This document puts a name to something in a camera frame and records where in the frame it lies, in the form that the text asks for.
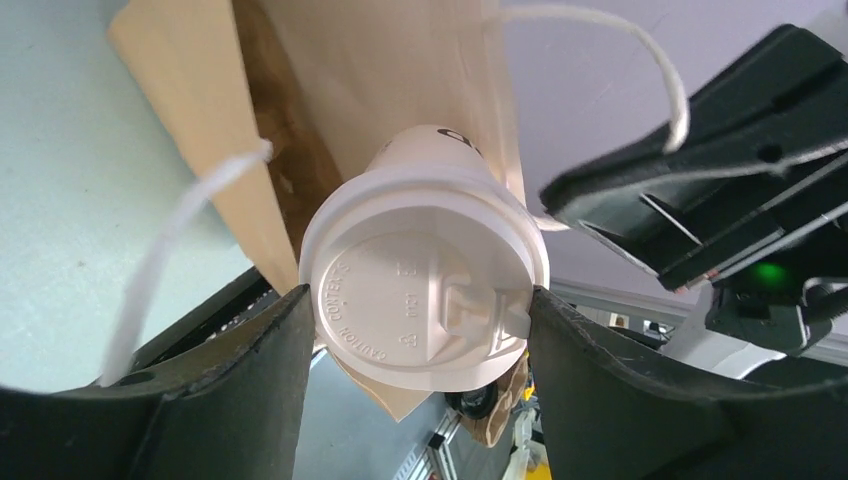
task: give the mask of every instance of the paper bag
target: paper bag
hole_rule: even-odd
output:
[[[309,219],[342,179],[419,124],[470,138],[521,201],[496,0],[130,0],[110,39],[189,166],[274,144],[214,199],[279,292],[297,284]],[[427,392],[351,378],[395,419]]]
[[[497,445],[506,429],[513,408],[518,405],[524,393],[529,377],[530,365],[525,354],[495,382],[498,387],[498,401],[489,415],[480,420],[472,420],[468,417],[460,419],[460,424],[471,433],[471,438],[488,448]]]

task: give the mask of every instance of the white plastic lid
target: white plastic lid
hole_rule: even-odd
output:
[[[322,206],[301,280],[318,335],[345,365],[395,387],[467,391],[518,360],[547,254],[532,218],[490,177],[381,166]]]

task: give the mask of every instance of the gray ceiling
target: gray ceiling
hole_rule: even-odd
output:
[[[504,5],[530,3],[503,0]],[[691,93],[781,23],[803,26],[836,0],[571,0],[648,29]],[[658,68],[630,36],[608,28],[545,20],[506,27],[518,104],[527,201],[558,172],[632,142],[667,119]],[[671,296],[604,247],[577,232],[546,234],[552,274],[570,283]]]

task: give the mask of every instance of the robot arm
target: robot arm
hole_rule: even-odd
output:
[[[848,312],[848,17],[783,25],[667,127],[565,172],[547,211],[657,277],[707,285],[664,353],[741,378],[800,355]]]

